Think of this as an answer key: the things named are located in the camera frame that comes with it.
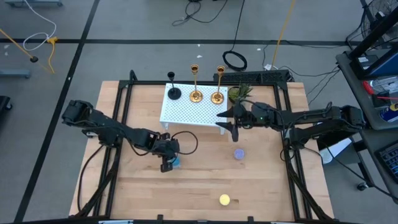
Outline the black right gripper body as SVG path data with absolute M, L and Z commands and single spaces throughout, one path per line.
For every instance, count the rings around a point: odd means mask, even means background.
M 235 104 L 233 108 L 234 125 L 238 128 L 252 128 L 251 113 L 242 104 Z

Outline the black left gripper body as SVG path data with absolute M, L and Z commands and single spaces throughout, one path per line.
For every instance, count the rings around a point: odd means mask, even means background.
M 159 157 L 174 159 L 180 152 L 180 145 L 177 139 L 171 137 L 170 133 L 163 133 L 156 137 L 150 152 Z

